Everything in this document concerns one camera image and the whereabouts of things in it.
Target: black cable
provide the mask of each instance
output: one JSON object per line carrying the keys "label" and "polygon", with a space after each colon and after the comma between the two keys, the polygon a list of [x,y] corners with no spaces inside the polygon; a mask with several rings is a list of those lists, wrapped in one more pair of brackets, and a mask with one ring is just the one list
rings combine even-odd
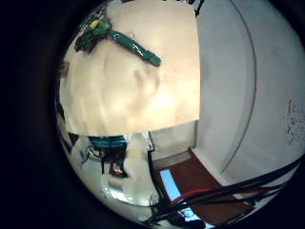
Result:
{"label": "black cable", "polygon": [[261,185],[265,185],[279,177],[284,176],[285,174],[289,173],[295,166],[297,166],[297,164],[304,158],[304,156],[302,156],[301,158],[299,158],[298,160],[280,168],[277,169],[275,171],[272,171],[268,174],[259,176],[259,177],[255,177],[252,179],[248,179],[246,181],[242,181],[236,184],[232,184],[232,185],[228,185],[228,186],[224,186],[224,187],[220,187],[217,189],[213,189],[211,191],[206,191],[203,193],[199,193],[199,194],[193,194],[187,198],[185,198],[185,200],[190,200],[192,198],[200,198],[202,197],[202,195],[207,196],[207,195],[212,195],[212,194],[216,194],[216,193],[224,193],[224,194],[231,194],[231,193],[241,193],[242,191],[249,191],[257,186],[261,186]]}
{"label": "black cable", "polygon": [[[271,197],[273,195],[276,195],[279,193],[280,190],[277,190],[277,191],[274,191],[270,194],[266,194],[266,195],[255,195],[254,197],[251,197],[251,198],[240,198],[240,199],[228,199],[228,200],[214,200],[214,201],[208,201],[206,199],[202,200],[202,201],[197,201],[197,202],[193,202],[193,203],[188,203],[188,204],[185,204],[183,206],[183,209],[185,208],[188,208],[188,207],[194,207],[196,205],[212,205],[212,204],[226,204],[226,203],[238,203],[238,202],[247,202],[247,201],[256,201],[256,200],[262,200],[263,198],[268,198],[268,197]],[[148,220],[148,223],[149,224],[154,224],[155,222],[157,221],[160,221],[160,220],[163,220],[163,219],[166,219],[169,215],[172,215],[174,214],[175,212],[177,211],[180,211],[180,210],[183,210],[183,209],[175,209],[175,210],[172,210],[170,212],[167,212],[161,216],[157,216],[155,218],[150,218]]]}
{"label": "black cable", "polygon": [[[274,185],[274,186],[270,186],[270,187],[255,187],[256,189],[258,189],[259,191],[261,190],[261,192],[267,192],[267,191],[272,191],[272,190],[275,190],[275,189],[281,189],[283,188],[283,186],[286,185],[287,182],[284,182],[284,183],[281,183],[281,184],[277,184],[277,185]],[[225,194],[224,196],[227,196],[227,195],[233,195],[233,194],[240,194],[240,193],[244,193],[245,191],[251,191],[253,188],[252,187],[248,187],[247,190],[244,190],[244,191],[236,191],[232,194]],[[186,202],[187,200],[192,200],[192,197],[191,199],[181,199],[179,200],[177,203],[181,203],[181,202]]]}
{"label": "black cable", "polygon": [[195,16],[198,16],[198,15],[199,15],[200,9],[201,9],[202,4],[204,3],[204,1],[205,1],[205,0],[200,0],[200,3],[199,3],[199,5],[198,5],[198,8],[197,8],[197,10],[195,10]]}
{"label": "black cable", "polygon": [[[193,198],[202,198],[202,196],[207,196],[207,195],[213,195],[214,196],[209,196],[206,199],[203,199],[202,201],[208,201],[211,200],[213,198],[221,198],[224,196],[227,196],[229,194],[236,194],[236,193],[241,193],[242,191],[248,191],[251,190],[253,188],[257,188],[257,186],[261,186],[264,185],[266,183],[269,183],[279,177],[284,176],[285,174],[287,174],[288,172],[290,172],[295,166],[298,165],[299,162],[301,162],[301,160],[304,158],[304,155],[297,159],[296,161],[278,169],[275,171],[272,171],[268,174],[256,177],[256,178],[252,178],[246,181],[242,181],[233,185],[229,185],[229,186],[225,186],[225,187],[221,187],[221,188],[217,188],[211,191],[206,191],[204,193],[201,194],[194,194],[190,197],[187,197],[184,199],[184,201],[193,199]],[[160,218],[165,218],[168,215],[173,214],[176,211],[179,211],[184,208],[190,207],[192,205],[196,204],[195,203],[176,203],[174,206],[171,206],[170,208],[168,208],[165,212],[161,213],[161,214],[156,214],[154,216],[152,216],[150,219],[147,220],[148,224],[151,224],[154,221],[159,221]]]}
{"label": "black cable", "polygon": [[155,187],[159,198],[164,198],[164,194],[162,193],[160,187],[157,185],[157,182],[155,180],[154,174],[153,174],[153,159],[152,159],[152,152],[148,152],[148,161],[149,161],[149,168],[150,168],[150,174],[151,174],[151,178],[152,178],[152,184]]}

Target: floor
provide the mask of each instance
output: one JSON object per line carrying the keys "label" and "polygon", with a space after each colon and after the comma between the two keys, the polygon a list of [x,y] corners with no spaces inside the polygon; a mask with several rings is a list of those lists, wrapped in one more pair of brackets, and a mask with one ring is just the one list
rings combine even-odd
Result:
{"label": "floor", "polygon": [[[221,187],[221,185],[199,162],[192,150],[189,150],[186,155],[189,156],[185,156],[185,160],[174,165],[167,165],[163,168],[157,166],[157,168],[154,169],[156,182],[160,185],[165,194],[166,189],[162,182],[160,172],[168,169],[171,171],[174,182],[176,183],[176,186],[181,194],[198,188],[214,189]],[[242,203],[230,203],[221,205],[195,206],[193,211],[204,221],[214,226],[218,226],[242,215],[251,209],[252,207]]]}

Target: green toy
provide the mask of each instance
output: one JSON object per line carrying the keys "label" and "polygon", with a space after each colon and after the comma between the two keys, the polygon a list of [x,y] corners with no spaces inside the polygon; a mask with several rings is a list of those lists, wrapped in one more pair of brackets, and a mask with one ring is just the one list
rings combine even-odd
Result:
{"label": "green toy", "polygon": [[142,60],[150,62],[155,67],[158,67],[161,64],[161,59],[154,53],[144,49],[123,33],[113,31],[112,25],[105,18],[94,20],[87,26],[82,34],[76,39],[74,48],[77,52],[91,52],[97,42],[104,38],[114,40],[127,50],[137,54]]}

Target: cable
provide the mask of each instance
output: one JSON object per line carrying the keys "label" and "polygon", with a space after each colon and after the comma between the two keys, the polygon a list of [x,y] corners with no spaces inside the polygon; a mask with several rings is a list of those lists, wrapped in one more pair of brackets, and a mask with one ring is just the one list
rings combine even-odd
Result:
{"label": "cable", "polygon": [[[257,189],[257,186],[261,186],[261,185],[265,185],[267,183],[270,183],[271,181],[284,176],[285,174],[287,174],[288,172],[290,172],[294,167],[296,167],[298,165],[299,162],[301,162],[301,160],[304,158],[304,155],[297,159],[296,161],[278,169],[275,171],[272,171],[268,174],[259,176],[259,177],[255,177],[246,181],[242,181],[233,185],[229,185],[229,186],[225,186],[225,187],[221,187],[221,188],[217,188],[211,191],[206,191],[204,193],[199,193],[199,194],[193,194],[189,197],[185,197],[183,198],[183,200],[179,200],[177,203],[175,203],[173,206],[170,206],[168,209],[166,209],[165,211],[163,211],[162,213],[159,214],[155,214],[154,216],[150,217],[147,220],[148,224],[152,224],[156,221],[160,221],[161,219],[165,219],[168,215],[171,215],[177,211],[180,211],[181,209],[187,208],[187,207],[191,207],[197,204],[203,204],[206,203],[208,201],[211,201],[212,199],[215,198],[222,198],[225,197],[227,195],[233,195],[236,193],[241,193],[244,191],[250,191],[253,188]],[[286,183],[281,184],[281,185],[277,185],[274,187],[260,187],[261,189],[265,189],[265,190],[271,190],[272,188],[279,188],[280,186],[284,186]],[[186,201],[188,200],[192,200],[194,198],[202,198],[204,196],[207,196],[205,199],[202,199],[200,201],[196,201],[196,202],[191,202],[191,203],[186,203]]]}
{"label": "cable", "polygon": [[[250,201],[256,201],[256,200],[262,200],[263,198],[267,198],[267,197],[271,197],[275,194],[278,194],[279,190],[275,191],[275,192],[272,192],[270,194],[267,194],[267,195],[257,195],[257,196],[254,196],[254,197],[251,197],[251,198],[240,198],[240,199],[228,199],[228,200],[215,200],[215,201],[208,201],[206,199],[204,200],[201,200],[201,201],[198,201],[198,202],[194,202],[192,204],[185,204],[185,206],[183,207],[184,208],[188,208],[188,207],[194,207],[196,205],[209,205],[209,204],[226,204],[226,203],[238,203],[238,202],[250,202]],[[157,216],[155,218],[150,218],[147,223],[150,223],[150,224],[154,224],[155,222],[157,221],[160,221],[160,220],[163,220],[163,219],[166,219],[167,216],[171,215],[171,214],[174,214],[175,212],[177,211],[180,211],[180,209],[175,209],[175,210],[172,210],[170,212],[167,212],[161,216]]]}
{"label": "cable", "polygon": [[194,190],[191,190],[189,192],[186,192],[184,194],[182,194],[180,197],[178,198],[175,198],[171,201],[171,204],[175,204],[177,203],[178,201],[186,198],[187,196],[190,196],[192,194],[196,194],[196,193],[203,193],[203,192],[206,192],[206,191],[209,191],[210,189],[207,189],[207,188],[200,188],[200,189],[194,189]]}
{"label": "cable", "polygon": [[272,171],[268,174],[255,177],[252,179],[248,179],[246,181],[242,181],[233,185],[228,185],[224,187],[220,187],[217,189],[213,189],[211,191],[207,191],[204,194],[194,194],[191,197],[185,198],[185,200],[190,200],[192,198],[199,198],[202,195],[212,195],[220,192],[224,192],[224,194],[234,194],[234,193],[240,193],[241,191],[248,191],[253,188],[256,188],[257,186],[265,185],[279,177],[284,176],[285,174],[289,173],[302,159],[304,156],[299,158],[298,160],[278,169],[275,171]]}
{"label": "cable", "polygon": [[[283,185],[285,185],[285,183],[283,184],[278,184],[275,186],[271,186],[271,187],[258,187],[256,189],[252,189],[252,190],[248,190],[248,191],[241,191],[239,192],[240,194],[252,194],[252,193],[261,193],[261,192],[266,192],[266,191],[270,191],[270,190],[274,190],[274,189],[279,189],[282,188]],[[186,192],[184,194],[182,194],[180,197],[175,198],[171,201],[171,204],[175,204],[177,202],[185,202],[185,198],[187,197],[191,197],[193,194],[204,194],[205,192],[210,191],[210,189],[207,188],[200,188],[200,189],[195,189],[195,190],[191,190],[189,192]]]}
{"label": "cable", "polygon": [[201,9],[202,4],[204,3],[204,1],[205,1],[205,0],[200,0],[200,3],[199,3],[199,5],[198,5],[198,8],[197,8],[197,10],[195,10],[195,16],[198,16],[198,15],[199,15],[200,9]]}

